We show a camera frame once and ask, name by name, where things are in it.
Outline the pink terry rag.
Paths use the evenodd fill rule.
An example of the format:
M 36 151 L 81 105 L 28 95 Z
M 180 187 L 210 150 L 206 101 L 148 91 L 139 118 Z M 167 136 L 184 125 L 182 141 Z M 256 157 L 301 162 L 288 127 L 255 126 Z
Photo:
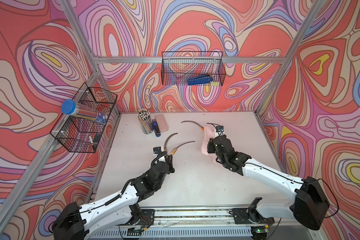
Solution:
M 204 137 L 203 137 L 203 141 L 202 141 L 202 145 L 201 145 L 201 152 L 205 155 L 208 156 L 209 161 L 213 164 L 217 164 L 216 162 L 216 154 L 209 154 L 208 153 L 208 144 L 210 139 L 214 139 L 215 138 L 215 127 L 213 125 L 209 125 L 207 124 L 204 127 Z

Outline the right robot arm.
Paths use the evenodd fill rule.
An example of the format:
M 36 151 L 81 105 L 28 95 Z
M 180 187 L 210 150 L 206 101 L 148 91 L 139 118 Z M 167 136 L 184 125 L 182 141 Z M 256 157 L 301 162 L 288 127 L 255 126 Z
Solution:
M 317 179 L 301 179 L 268 167 L 247 154 L 235 151 L 226 135 L 210 138 L 207 152 L 216 154 L 216 161 L 225 169 L 255 179 L 286 197 L 285 200 L 255 198 L 247 209 L 253 223 L 260 218 L 281 218 L 294 219 L 310 230 L 321 228 L 330 203 Z

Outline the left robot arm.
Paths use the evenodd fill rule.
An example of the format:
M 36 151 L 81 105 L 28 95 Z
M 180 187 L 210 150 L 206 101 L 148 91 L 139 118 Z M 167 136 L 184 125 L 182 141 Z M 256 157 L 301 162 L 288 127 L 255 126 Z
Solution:
M 119 225 L 141 225 L 145 231 L 154 222 L 154 215 L 143 212 L 139 202 L 161 189 L 166 176 L 174 171 L 173 155 L 163 152 L 145 173 L 128 180 L 120 191 L 93 203 L 67 205 L 50 225 L 50 232 L 55 240 L 87 240 Z

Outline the blue black stapler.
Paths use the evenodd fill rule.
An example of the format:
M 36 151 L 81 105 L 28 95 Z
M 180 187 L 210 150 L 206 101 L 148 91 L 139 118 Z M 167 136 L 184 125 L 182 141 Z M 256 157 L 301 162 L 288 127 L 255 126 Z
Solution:
M 160 129 L 159 129 L 159 125 L 158 125 L 158 123 L 157 123 L 157 121 L 155 119 L 152 120 L 152 125 L 153 125 L 153 128 L 154 128 L 154 132 L 155 132 L 156 137 L 160 137 L 161 132 L 160 132 Z

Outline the pink eraser block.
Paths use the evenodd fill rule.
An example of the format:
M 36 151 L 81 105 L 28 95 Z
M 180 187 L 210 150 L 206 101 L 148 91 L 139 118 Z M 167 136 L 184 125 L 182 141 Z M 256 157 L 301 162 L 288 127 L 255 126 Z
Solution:
M 155 116 L 155 120 L 158 124 L 159 130 L 161 133 L 167 132 L 169 130 L 167 121 L 165 119 L 165 116 L 163 114 L 158 114 Z

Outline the pencil cup on table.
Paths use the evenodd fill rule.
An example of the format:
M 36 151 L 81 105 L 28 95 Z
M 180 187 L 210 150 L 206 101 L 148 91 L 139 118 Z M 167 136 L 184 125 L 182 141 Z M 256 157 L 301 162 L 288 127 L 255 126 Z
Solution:
M 138 120 L 141 123 L 144 134 L 151 134 L 154 131 L 154 127 L 151 120 L 151 114 L 147 109 L 141 109 L 137 113 Z

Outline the blue tool in basket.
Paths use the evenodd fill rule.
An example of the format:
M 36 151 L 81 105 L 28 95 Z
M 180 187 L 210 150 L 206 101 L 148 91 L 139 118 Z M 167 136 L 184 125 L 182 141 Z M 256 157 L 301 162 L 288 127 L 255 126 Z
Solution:
M 204 85 L 204 84 L 209 84 L 212 81 L 213 81 L 213 77 L 211 77 L 210 75 L 199 75 L 188 79 L 187 85 L 188 86 Z

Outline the blue capped pencil tube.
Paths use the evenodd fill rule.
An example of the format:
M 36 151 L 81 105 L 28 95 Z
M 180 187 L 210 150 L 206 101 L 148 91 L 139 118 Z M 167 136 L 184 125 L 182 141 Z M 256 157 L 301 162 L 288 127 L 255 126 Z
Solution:
M 61 106 L 61 112 L 65 115 L 86 119 L 102 125 L 105 125 L 108 119 L 108 116 L 105 113 L 83 104 L 76 103 L 73 100 L 65 100 Z

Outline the orange handled sickle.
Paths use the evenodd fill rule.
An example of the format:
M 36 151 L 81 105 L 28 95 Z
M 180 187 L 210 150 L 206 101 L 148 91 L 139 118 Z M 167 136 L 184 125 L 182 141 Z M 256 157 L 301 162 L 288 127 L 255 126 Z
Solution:
M 192 123 L 192 124 L 195 124 L 198 127 L 200 127 L 203 131 L 205 130 L 205 128 L 201 124 L 199 124 L 199 123 L 197 123 L 195 121 L 185 120 L 185 121 L 181 121 L 181 123 Z

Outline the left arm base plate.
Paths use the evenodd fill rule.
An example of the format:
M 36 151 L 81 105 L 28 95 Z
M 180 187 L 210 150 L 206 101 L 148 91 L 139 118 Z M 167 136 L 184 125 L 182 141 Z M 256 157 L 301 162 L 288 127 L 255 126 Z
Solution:
M 116 223 L 117 226 L 143 226 L 149 228 L 154 224 L 155 210 L 142 209 L 139 204 L 134 204 L 118 211 L 117 217 L 121 217 L 121 220 Z

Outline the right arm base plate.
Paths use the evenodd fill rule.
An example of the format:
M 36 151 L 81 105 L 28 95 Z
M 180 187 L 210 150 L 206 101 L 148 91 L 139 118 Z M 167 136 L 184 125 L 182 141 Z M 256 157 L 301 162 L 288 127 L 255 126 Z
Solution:
M 257 205 L 263 198 L 255 198 L 247 208 L 233 208 L 229 211 L 229 214 L 233 216 L 235 224 L 264 224 L 273 225 L 275 223 L 274 218 L 264 218 L 257 211 Z

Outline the aluminium front rail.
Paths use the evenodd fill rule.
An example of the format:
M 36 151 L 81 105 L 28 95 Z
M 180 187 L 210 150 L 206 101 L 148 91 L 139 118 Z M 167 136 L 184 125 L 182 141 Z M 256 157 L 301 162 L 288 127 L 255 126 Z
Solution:
M 88 240 L 322 240 L 320 231 L 309 230 L 296 221 L 275 218 L 271 226 L 264 224 L 235 224 L 229 214 L 233 208 L 173 207 L 146 208 L 155 210 L 154 224 L 141 231 L 142 226 L 113 226 Z

